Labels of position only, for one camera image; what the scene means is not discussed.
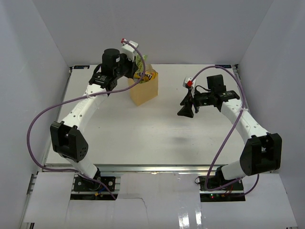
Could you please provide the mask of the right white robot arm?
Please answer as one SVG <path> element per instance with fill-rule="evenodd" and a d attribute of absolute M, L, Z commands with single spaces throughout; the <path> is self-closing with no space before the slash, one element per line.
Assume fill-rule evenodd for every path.
<path fill-rule="evenodd" d="M 218 167 L 214 176 L 205 179 L 206 187 L 227 190 L 239 178 L 278 170 L 282 155 L 281 136 L 270 133 L 256 122 L 242 107 L 239 95 L 226 89 L 221 74 L 207 77 L 207 83 L 206 92 L 201 93 L 193 78 L 185 78 L 183 87 L 188 93 L 180 103 L 182 108 L 178 116 L 192 118 L 201 106 L 216 107 L 233 124 L 244 148 L 237 161 Z"/>

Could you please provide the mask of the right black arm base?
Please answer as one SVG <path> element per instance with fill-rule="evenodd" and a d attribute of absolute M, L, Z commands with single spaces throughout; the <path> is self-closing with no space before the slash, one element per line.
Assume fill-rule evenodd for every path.
<path fill-rule="evenodd" d="M 195 184 L 199 186 L 200 201 L 202 203 L 212 202 L 243 202 L 245 201 L 244 186 L 242 181 L 226 186 L 224 188 L 209 191 L 205 189 L 205 176 L 198 176 L 194 180 Z"/>

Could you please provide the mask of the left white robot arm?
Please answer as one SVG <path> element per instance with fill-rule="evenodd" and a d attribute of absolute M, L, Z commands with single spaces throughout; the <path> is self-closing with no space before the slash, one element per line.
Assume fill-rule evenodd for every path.
<path fill-rule="evenodd" d="M 84 184 L 89 190 L 98 189 L 101 179 L 97 167 L 88 157 L 89 145 L 83 136 L 84 129 L 109 92 L 117 86 L 117 81 L 123 76 L 133 78 L 138 69 L 135 54 L 135 49 L 129 45 L 120 51 L 106 49 L 102 63 L 93 71 L 84 98 L 60 122 L 50 126 L 53 151 L 86 176 Z"/>

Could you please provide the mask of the yellow M&M candy pack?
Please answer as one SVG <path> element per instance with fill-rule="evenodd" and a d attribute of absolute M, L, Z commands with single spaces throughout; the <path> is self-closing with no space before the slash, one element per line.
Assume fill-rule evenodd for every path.
<path fill-rule="evenodd" d="M 148 82 L 151 80 L 154 80 L 158 76 L 158 73 L 156 71 L 146 71 L 144 74 L 144 77 L 142 78 L 142 81 Z M 139 80 L 142 77 L 142 72 L 137 72 L 134 75 L 134 80 Z"/>

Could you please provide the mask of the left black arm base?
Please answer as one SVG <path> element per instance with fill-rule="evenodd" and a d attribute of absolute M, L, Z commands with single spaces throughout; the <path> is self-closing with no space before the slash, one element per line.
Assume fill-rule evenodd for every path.
<path fill-rule="evenodd" d="M 111 191 L 115 190 L 116 177 L 101 177 L 101 182 Z M 94 181 L 87 180 L 83 177 L 77 176 L 72 188 L 74 192 L 102 192 L 107 191 L 106 188 Z"/>

